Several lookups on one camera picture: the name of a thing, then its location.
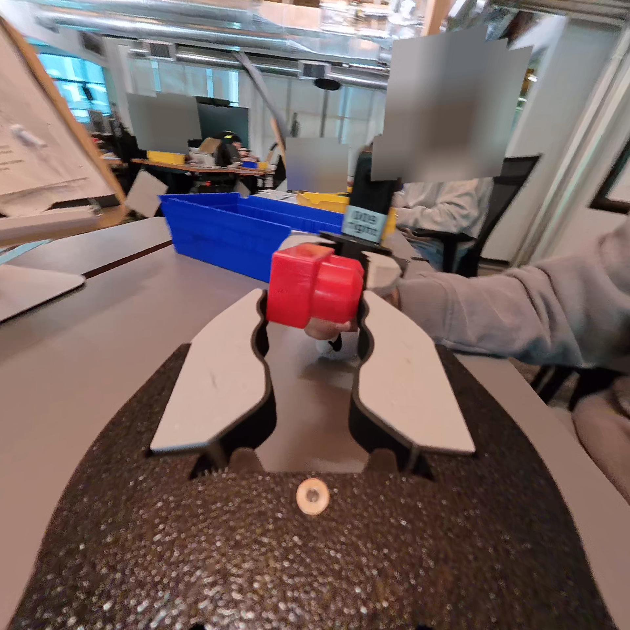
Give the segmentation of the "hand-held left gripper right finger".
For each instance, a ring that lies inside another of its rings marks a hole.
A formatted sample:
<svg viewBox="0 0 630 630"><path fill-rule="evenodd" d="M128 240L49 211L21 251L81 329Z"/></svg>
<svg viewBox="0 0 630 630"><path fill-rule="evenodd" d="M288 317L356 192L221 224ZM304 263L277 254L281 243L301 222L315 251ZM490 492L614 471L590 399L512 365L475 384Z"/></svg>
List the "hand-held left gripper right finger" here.
<svg viewBox="0 0 630 630"><path fill-rule="evenodd" d="M367 290L360 333L367 341L353 394L358 409L410 454L474 454L476 447L432 339Z"/></svg>

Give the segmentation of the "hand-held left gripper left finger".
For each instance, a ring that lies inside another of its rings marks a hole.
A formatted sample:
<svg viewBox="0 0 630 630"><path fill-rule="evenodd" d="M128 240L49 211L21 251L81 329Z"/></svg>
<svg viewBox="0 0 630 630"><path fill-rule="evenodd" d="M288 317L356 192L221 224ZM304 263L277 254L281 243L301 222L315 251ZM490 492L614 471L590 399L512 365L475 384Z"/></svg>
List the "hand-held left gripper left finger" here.
<svg viewBox="0 0 630 630"><path fill-rule="evenodd" d="M162 418L152 453L232 453L256 449L276 425L260 288L216 315L193 338Z"/></svg>

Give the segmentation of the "red plastic toy block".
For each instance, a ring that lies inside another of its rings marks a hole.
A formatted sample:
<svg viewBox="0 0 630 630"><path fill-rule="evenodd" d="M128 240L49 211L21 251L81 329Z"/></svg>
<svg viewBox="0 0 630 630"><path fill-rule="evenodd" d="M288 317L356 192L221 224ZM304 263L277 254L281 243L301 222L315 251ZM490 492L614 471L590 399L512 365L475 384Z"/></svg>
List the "red plastic toy block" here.
<svg viewBox="0 0 630 630"><path fill-rule="evenodd" d="M347 323L357 313L364 273L358 260L320 244L278 250L272 255L265 318L297 329L311 319Z"/></svg>

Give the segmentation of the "blue plastic bin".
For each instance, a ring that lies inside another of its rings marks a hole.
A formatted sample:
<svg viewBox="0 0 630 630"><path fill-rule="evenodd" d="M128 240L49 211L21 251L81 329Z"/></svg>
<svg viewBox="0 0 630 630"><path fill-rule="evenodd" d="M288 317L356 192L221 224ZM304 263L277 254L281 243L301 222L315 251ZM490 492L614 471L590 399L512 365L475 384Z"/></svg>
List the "blue plastic bin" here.
<svg viewBox="0 0 630 630"><path fill-rule="evenodd" d="M252 195L160 196L177 253L268 282L272 255L292 232L342 230L343 215Z"/></svg>

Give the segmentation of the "person's right forearm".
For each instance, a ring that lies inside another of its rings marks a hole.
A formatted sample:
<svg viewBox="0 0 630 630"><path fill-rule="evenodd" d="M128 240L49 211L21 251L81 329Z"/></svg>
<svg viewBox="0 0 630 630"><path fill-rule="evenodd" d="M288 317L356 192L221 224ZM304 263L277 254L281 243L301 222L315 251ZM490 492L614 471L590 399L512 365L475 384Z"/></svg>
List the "person's right forearm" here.
<svg viewBox="0 0 630 630"><path fill-rule="evenodd" d="M398 285L401 311L437 344L532 365L629 358L629 219L578 253L467 279Z"/></svg>

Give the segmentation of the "grey desk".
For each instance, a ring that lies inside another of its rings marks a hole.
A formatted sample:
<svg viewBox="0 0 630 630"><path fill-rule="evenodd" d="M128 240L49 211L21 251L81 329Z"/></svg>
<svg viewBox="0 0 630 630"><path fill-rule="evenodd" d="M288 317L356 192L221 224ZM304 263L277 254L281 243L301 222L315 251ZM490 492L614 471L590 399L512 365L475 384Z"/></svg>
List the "grey desk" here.
<svg viewBox="0 0 630 630"><path fill-rule="evenodd" d="M72 294L1 325L1 628L53 510L124 403L210 319L265 284L175 253L164 219L64 238L14 265L84 275ZM629 505L507 360L456 357L527 435L571 510L619 629L629 628Z"/></svg>

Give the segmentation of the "person's right hand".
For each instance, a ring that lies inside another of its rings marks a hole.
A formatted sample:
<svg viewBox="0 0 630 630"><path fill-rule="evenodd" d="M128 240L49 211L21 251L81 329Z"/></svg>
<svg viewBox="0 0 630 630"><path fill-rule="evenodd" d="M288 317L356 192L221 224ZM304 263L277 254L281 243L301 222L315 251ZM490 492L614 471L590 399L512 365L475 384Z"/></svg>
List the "person's right hand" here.
<svg viewBox="0 0 630 630"><path fill-rule="evenodd" d="M355 333L357 330L357 323L354 320L340 324L312 318L304 327L305 333L317 341L334 341L343 333Z"/></svg>

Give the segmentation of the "yellow plastic bin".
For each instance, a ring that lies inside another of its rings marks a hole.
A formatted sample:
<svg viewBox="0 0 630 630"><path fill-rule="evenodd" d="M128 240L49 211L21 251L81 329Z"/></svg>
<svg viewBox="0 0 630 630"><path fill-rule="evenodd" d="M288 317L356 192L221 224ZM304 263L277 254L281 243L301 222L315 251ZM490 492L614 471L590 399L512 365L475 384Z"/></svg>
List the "yellow plastic bin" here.
<svg viewBox="0 0 630 630"><path fill-rule="evenodd" d="M349 204L349 193L351 188L347 188L346 193L312 193L297 192L296 199L298 204L344 214ZM383 238L389 236L396 230L396 212L393 207L389 209L388 220L384 228Z"/></svg>

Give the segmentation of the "black floor lamp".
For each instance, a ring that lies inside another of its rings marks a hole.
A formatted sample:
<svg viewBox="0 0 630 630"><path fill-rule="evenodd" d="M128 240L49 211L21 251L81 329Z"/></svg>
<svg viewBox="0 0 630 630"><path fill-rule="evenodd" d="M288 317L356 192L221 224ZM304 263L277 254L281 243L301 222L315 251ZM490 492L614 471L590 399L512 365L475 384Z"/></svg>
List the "black floor lamp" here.
<svg viewBox="0 0 630 630"><path fill-rule="evenodd" d="M320 77L314 80L314 85L315 87L317 87L317 89L321 90L324 94L322 109L321 109L321 117L320 117L320 122L319 122L319 137L323 138L325 136L329 96L331 93L339 90L341 88L341 84L335 79L332 79L329 77Z"/></svg>

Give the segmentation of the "distant work table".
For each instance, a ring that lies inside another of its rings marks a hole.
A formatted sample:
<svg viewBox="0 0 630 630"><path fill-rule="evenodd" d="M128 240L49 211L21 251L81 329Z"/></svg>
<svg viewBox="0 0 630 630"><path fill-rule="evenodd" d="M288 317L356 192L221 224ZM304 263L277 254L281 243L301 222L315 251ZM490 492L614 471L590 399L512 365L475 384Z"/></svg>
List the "distant work table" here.
<svg viewBox="0 0 630 630"><path fill-rule="evenodd" d="M253 169L234 165L230 165L228 167L201 166L194 163L172 164L169 162L152 161L149 159L132 159L131 162L139 164L146 168L162 169L169 172L182 171L189 173L231 173L235 175L263 178L272 177L275 172L275 170L273 169Z"/></svg>

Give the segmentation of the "black computer monitor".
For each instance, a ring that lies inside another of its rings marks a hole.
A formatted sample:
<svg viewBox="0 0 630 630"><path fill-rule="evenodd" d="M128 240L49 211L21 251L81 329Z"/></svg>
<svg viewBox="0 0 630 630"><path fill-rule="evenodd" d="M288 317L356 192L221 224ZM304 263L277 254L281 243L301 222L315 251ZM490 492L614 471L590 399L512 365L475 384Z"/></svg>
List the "black computer monitor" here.
<svg viewBox="0 0 630 630"><path fill-rule="evenodd" d="M249 147L249 109L219 103L208 97L195 97L199 115L201 139L222 137L225 133L240 138Z"/></svg>

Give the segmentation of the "person's grey clothing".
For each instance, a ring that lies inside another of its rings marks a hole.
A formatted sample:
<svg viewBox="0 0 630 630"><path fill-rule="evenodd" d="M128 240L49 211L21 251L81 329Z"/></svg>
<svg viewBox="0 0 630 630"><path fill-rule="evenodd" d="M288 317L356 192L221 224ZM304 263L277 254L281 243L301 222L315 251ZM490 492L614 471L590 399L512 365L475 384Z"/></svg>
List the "person's grey clothing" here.
<svg viewBox="0 0 630 630"><path fill-rule="evenodd" d="M629 502L629 376L582 398L572 421L580 444Z"/></svg>

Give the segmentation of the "silver air duct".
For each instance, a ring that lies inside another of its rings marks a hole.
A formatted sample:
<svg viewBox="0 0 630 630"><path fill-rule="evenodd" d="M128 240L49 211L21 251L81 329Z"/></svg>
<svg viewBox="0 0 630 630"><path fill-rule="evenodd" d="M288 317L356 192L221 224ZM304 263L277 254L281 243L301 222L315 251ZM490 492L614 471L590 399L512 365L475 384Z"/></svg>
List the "silver air duct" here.
<svg viewBox="0 0 630 630"><path fill-rule="evenodd" d="M425 1L29 1L49 30L380 59L420 35Z"/></svg>

